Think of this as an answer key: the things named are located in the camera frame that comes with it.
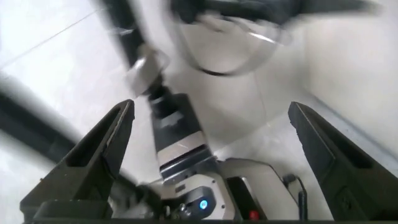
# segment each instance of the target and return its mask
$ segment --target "white wall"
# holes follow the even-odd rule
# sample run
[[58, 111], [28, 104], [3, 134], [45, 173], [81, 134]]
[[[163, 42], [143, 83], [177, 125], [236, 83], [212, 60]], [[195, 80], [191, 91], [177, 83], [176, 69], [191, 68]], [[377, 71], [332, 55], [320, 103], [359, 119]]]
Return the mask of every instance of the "white wall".
[[398, 157], [398, 1], [376, 2], [378, 15], [311, 23], [308, 90]]

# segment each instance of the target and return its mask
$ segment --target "tile grout line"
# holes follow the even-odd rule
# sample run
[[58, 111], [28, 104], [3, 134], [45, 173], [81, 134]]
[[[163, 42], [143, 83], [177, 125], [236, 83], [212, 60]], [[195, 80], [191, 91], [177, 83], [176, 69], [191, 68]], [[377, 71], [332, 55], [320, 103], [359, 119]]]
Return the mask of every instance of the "tile grout line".
[[66, 31], [67, 29], [73, 27], [74, 25], [78, 24], [79, 22], [89, 18], [90, 16], [92, 16], [93, 14], [95, 14], [98, 10], [94, 10], [93, 12], [85, 15], [83, 18], [79, 19], [78, 21], [70, 24], [69, 26], [67, 26], [66, 28], [62, 29], [61, 31], [57, 32], [56, 34], [52, 35], [51, 37], [41, 41], [40, 43], [38, 43], [37, 45], [31, 47], [30, 49], [26, 50], [25, 52], [19, 54], [18, 56], [15, 56], [14, 58], [8, 60], [7, 62], [5, 62], [3, 65], [0, 65], [0, 70], [2, 70], [3, 68], [7, 67], [8, 65], [14, 63], [16, 60], [20, 59], [21, 57], [29, 54], [31, 51], [33, 51], [34, 49], [40, 47], [41, 45], [43, 45], [44, 43], [48, 42], [49, 40], [51, 40], [52, 38], [58, 36], [59, 34], [61, 34], [63, 31]]
[[[250, 48], [250, 44], [249, 44], [249, 37], [248, 37], [248, 35], [245, 35], [245, 37], [246, 37], [246, 47], [247, 47], [247, 49], [248, 49], [248, 53], [251, 54], [251, 51], [250, 51], [251, 48]], [[257, 94], [260, 96], [260, 101], [261, 101], [262, 109], [264, 110], [264, 120], [265, 120], [264, 125], [267, 125], [268, 122], [267, 122], [266, 104], [265, 104], [265, 102], [264, 102], [264, 98], [263, 98], [262, 93], [261, 93], [261, 90], [260, 90], [259, 80], [257, 79], [257, 75], [256, 75], [256, 71], [258, 71], [259, 68], [250, 71], [250, 73], [251, 73], [250, 75], [253, 76], [253, 80], [254, 80], [254, 82], [256, 83]]]

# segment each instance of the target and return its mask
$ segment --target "black cable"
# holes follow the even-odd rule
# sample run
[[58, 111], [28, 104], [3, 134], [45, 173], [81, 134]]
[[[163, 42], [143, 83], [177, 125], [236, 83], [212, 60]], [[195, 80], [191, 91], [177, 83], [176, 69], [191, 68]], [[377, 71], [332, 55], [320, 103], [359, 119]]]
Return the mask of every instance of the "black cable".
[[[274, 12], [272, 9], [270, 9], [267, 5], [264, 5], [264, 8], [268, 10], [268, 13], [271, 15], [274, 15]], [[277, 37], [275, 38], [275, 42], [278, 43], [281, 37], [281, 29], [279, 26], [277, 26]], [[271, 51], [266, 51], [268, 53], [267, 55], [264, 54], [264, 50], [262, 47], [258, 47], [258, 50], [253, 53], [245, 63], [242, 65], [236, 67], [235, 69], [232, 69], [227, 72], [216, 72], [212, 70], [208, 70], [206, 68], [203, 68], [201, 65], [199, 65], [198, 61], [194, 58], [192, 55], [186, 38], [184, 37], [181, 28], [175, 24], [174, 22], [171, 22], [171, 26], [167, 29], [167, 32], [171, 36], [171, 39], [174, 41], [174, 44], [176, 45], [177, 51], [181, 54], [182, 58], [185, 59], [185, 61], [191, 66], [192, 68], [199, 70], [203, 73], [207, 73], [209, 75], [217, 76], [217, 77], [230, 77], [230, 76], [235, 76], [235, 75], [240, 75], [240, 74], [245, 74], [247, 72], [251, 72], [255, 69], [257, 69], [260, 65], [264, 64], [264, 62], [268, 61], [273, 53], [276, 51], [277, 44], [273, 44], [273, 49]]]
[[287, 174], [282, 178], [286, 188], [289, 188], [289, 184], [296, 180], [300, 183], [302, 188], [302, 190], [298, 193], [298, 216], [300, 220], [308, 220], [307, 190], [305, 190], [303, 182], [294, 174]]

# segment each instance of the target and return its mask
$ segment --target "blue led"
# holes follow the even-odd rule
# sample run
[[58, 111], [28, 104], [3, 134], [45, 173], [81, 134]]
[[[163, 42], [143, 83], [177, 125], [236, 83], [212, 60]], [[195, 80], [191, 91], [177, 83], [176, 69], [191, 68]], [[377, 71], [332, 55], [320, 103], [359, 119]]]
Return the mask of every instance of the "blue led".
[[200, 209], [202, 209], [202, 210], [206, 209], [206, 208], [207, 208], [207, 201], [206, 201], [206, 200], [202, 200], [202, 201], [199, 203], [199, 207], [200, 207]]

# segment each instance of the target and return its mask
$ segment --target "red button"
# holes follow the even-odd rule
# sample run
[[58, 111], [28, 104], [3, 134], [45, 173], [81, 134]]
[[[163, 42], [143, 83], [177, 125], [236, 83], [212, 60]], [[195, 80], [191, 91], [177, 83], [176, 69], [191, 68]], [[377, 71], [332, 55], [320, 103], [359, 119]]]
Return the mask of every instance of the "red button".
[[249, 219], [250, 220], [259, 220], [260, 219], [260, 215], [259, 215], [259, 213], [257, 211], [252, 210], [249, 213]]

